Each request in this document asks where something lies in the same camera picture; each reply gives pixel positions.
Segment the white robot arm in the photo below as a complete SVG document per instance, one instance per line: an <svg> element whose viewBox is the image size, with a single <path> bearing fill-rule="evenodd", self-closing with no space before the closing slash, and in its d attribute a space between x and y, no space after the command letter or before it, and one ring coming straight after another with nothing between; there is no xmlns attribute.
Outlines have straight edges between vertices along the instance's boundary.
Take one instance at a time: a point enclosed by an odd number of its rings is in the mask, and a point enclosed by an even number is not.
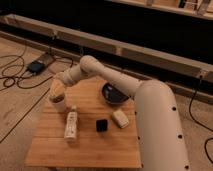
<svg viewBox="0 0 213 171"><path fill-rule="evenodd" d="M51 91L61 95L66 87L94 76L134 101L143 164L140 171L191 171L176 99L164 82L136 79L85 55L76 66L53 77Z"/></svg>

